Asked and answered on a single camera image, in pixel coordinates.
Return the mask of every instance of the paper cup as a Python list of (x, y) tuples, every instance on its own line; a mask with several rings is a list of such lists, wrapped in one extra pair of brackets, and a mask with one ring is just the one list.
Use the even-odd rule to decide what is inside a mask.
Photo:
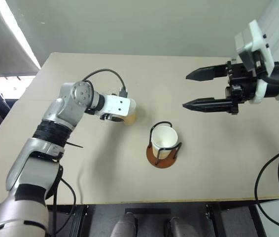
[(130, 109), (127, 116), (121, 116), (124, 120), (124, 125), (131, 126), (136, 120), (136, 102), (130, 98)]
[[(157, 157), (160, 148), (171, 148), (177, 144), (178, 135), (176, 131), (169, 126), (156, 127), (151, 135), (153, 145), (153, 154)], [(159, 159), (165, 159), (171, 151), (160, 151)]]

